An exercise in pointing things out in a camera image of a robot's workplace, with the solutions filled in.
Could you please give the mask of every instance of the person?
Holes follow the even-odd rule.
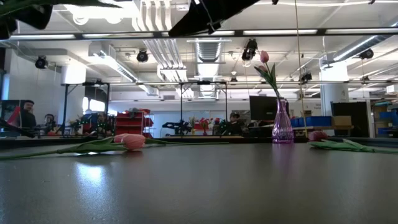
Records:
[[[24,129],[33,130],[36,127],[33,105],[35,105],[35,103],[32,100],[25,100],[24,102],[24,109],[21,111],[21,118],[18,122],[18,125]]]
[[[54,129],[57,125],[54,120],[55,118],[52,114],[46,114],[44,116],[44,134],[55,133]]]
[[[96,131],[98,134],[104,135],[104,136],[110,136],[112,135],[112,127],[106,122],[106,116],[104,112],[99,112],[98,113],[98,119],[97,119],[97,124],[95,126],[92,126],[90,128],[90,133],[92,134],[94,131]]]
[[[229,116],[228,132],[231,135],[242,135],[245,125],[239,120],[241,116],[238,113],[231,113]]]

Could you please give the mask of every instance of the red shelf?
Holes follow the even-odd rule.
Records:
[[[145,127],[154,125],[152,119],[144,117],[150,111],[142,109],[142,111],[132,113],[134,113],[132,118],[130,117],[131,113],[118,113],[116,116],[115,134],[142,134],[147,138],[152,138],[150,133],[143,133]]]

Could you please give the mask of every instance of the purple vase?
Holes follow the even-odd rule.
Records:
[[[294,133],[290,118],[286,113],[286,101],[278,102],[278,111],[274,121],[274,129],[272,130],[272,139],[277,144],[291,144],[294,142]]]

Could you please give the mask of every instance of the computer monitor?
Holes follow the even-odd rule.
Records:
[[[269,96],[250,96],[250,117],[252,120],[271,121],[278,110],[277,98]],[[289,115],[289,103],[286,102]]]

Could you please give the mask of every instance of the blue container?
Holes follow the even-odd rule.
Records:
[[[295,118],[295,119],[291,119],[291,120],[290,120],[290,123],[292,123],[292,128],[300,127],[300,126],[299,126],[299,119],[300,119],[300,118]]]
[[[391,119],[392,113],[391,112],[380,112],[379,116],[380,116],[380,119]]]
[[[311,116],[311,117],[306,117],[305,121],[307,122],[307,126],[323,126],[323,127],[331,126],[331,116]],[[299,126],[304,127],[303,118],[300,119]]]
[[[377,133],[378,134],[388,134],[387,131],[391,130],[391,129],[392,129],[391,127],[390,128],[378,128]]]

